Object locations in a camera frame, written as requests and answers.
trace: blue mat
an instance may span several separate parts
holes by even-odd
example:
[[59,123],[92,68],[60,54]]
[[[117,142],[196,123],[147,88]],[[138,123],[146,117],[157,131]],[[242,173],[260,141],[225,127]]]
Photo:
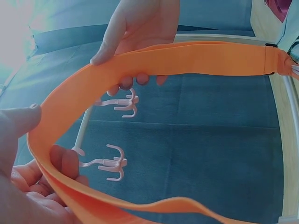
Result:
[[[41,103],[88,64],[99,45],[61,47],[31,58],[0,98],[0,108]],[[283,160],[268,76],[182,74],[169,77],[162,87],[151,78],[147,86],[134,88],[140,97],[135,118],[122,119],[125,112],[109,106],[93,110],[83,143],[87,155],[81,160],[111,158],[117,154],[105,145],[113,144],[125,150],[128,166],[121,182],[107,182],[113,174],[96,166],[82,169],[92,188],[135,203],[188,196],[230,218],[277,222],[282,211]],[[58,143],[71,148],[80,122]],[[23,137],[15,163],[31,158]],[[166,224],[217,223],[199,214],[135,214]]]

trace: multi-hook hanger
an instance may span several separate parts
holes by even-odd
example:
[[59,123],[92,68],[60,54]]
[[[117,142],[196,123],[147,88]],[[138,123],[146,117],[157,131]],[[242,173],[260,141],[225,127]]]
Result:
[[106,106],[106,105],[121,105],[115,106],[115,111],[129,111],[133,110],[131,115],[123,115],[123,118],[133,118],[137,114],[137,107],[135,104],[139,102],[139,97],[136,95],[136,92],[133,88],[130,89],[132,95],[127,95],[127,99],[109,99],[106,101],[98,100],[96,101],[96,106]]
[[[133,110],[133,114],[131,115],[123,115],[123,118],[133,118],[137,114],[137,107],[135,104],[139,102],[139,97],[136,95],[136,92],[133,88],[130,89],[132,95],[127,95],[127,99],[110,99],[107,101],[101,101],[98,100],[95,103],[95,106],[106,106],[106,105],[118,105],[114,107],[115,111],[129,111]],[[76,151],[79,155],[85,156],[85,152],[81,149],[83,137],[87,128],[87,124],[89,121],[89,118],[92,113],[93,106],[89,107],[82,118],[82,122],[79,128],[79,132],[77,135],[77,139],[75,142],[75,146],[72,148],[72,150]],[[117,149],[121,156],[120,157],[114,157],[113,160],[110,159],[94,159],[90,162],[83,163],[79,162],[80,167],[89,167],[93,164],[101,164],[98,166],[98,169],[108,171],[108,172],[119,172],[120,177],[119,178],[107,178],[108,181],[120,181],[124,177],[124,171],[123,167],[127,165],[128,161],[125,159],[125,154],[122,148],[114,145],[107,145],[109,148]]]
[[98,169],[105,170],[109,172],[119,172],[120,177],[119,178],[107,178],[108,181],[120,181],[124,177],[124,171],[123,167],[125,167],[128,164],[127,159],[125,159],[125,153],[122,150],[122,148],[118,146],[113,146],[107,144],[107,147],[117,149],[121,156],[120,157],[113,157],[113,160],[109,159],[95,159],[90,162],[79,162],[80,167],[89,167],[93,164],[101,164],[103,166],[98,166]]

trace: finger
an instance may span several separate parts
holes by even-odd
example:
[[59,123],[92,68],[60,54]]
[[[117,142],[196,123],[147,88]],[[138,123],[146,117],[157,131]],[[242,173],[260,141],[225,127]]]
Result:
[[34,129],[41,120],[42,110],[39,105],[33,104],[29,108],[1,110],[14,124],[17,137],[21,137]]
[[168,76],[157,76],[156,82],[158,85],[163,85],[166,82],[167,78]]
[[[83,184],[83,185],[85,185],[85,186],[89,186],[88,179],[87,179],[86,176],[80,175],[76,178],[76,181]],[[66,204],[63,202],[63,200],[55,193],[46,196],[46,198],[50,199],[50,200],[53,200],[53,201],[56,201],[57,203],[61,204],[61,206],[63,206],[63,207],[66,206]]]
[[133,78],[130,76],[121,79],[120,88],[123,90],[129,90],[133,86]]
[[61,173],[74,180],[79,176],[79,158],[75,151],[66,150],[63,154]]
[[85,186],[89,186],[89,182],[86,176],[80,175],[76,178],[76,181]]
[[90,63],[93,65],[99,65],[113,57],[125,32],[125,14],[121,10],[120,5],[118,5],[109,21],[101,47],[96,55],[90,60]]
[[36,184],[43,175],[36,163],[36,160],[32,160],[25,165],[14,166],[13,170],[17,171],[21,175],[28,186]]
[[109,96],[113,97],[117,94],[119,89],[120,89],[120,86],[118,84],[114,85],[110,90],[107,91],[107,94]]
[[61,198],[56,193],[50,194],[50,195],[46,196],[46,198],[59,203],[63,207],[66,206],[66,204],[63,202],[63,200],[61,200]]
[[44,176],[41,177],[37,184],[31,185],[29,187],[29,190],[32,192],[39,193],[44,197],[54,193],[53,188],[49,185],[48,181]]
[[41,119],[41,108],[0,110],[0,174],[10,178],[18,138],[35,128]]
[[58,145],[54,145],[50,150],[50,161],[59,172],[61,172],[62,157],[66,151],[65,148]]
[[140,73],[137,75],[136,81],[139,85],[146,85],[149,82],[150,78],[145,73]]

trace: fingernail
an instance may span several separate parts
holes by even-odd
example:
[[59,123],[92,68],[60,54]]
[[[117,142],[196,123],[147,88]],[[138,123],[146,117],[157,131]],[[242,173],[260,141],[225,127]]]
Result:
[[35,108],[37,107],[37,104],[32,104],[29,108]]

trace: white rod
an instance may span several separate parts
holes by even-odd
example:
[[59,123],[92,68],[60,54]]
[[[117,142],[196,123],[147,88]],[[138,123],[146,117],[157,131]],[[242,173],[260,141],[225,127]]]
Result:
[[[295,126],[295,134],[296,134],[296,146],[297,146],[297,151],[298,151],[298,156],[299,156],[299,114],[298,114],[298,101],[295,98],[295,91],[294,87],[292,84],[292,79],[289,76],[283,76],[287,95],[291,104],[291,110],[292,110],[292,116],[294,120],[294,126]],[[297,218],[299,218],[299,205],[298,205],[298,210],[297,210]]]
[[91,116],[92,111],[93,111],[93,106],[89,107],[83,115],[82,122],[81,122],[81,125],[80,125],[80,128],[79,128],[79,131],[78,131],[78,135],[77,135],[77,138],[76,138],[74,148],[81,148],[83,138],[84,138],[84,134],[85,134],[85,131],[86,131],[86,128],[87,128],[87,125],[88,125],[88,121],[89,121],[89,118]]

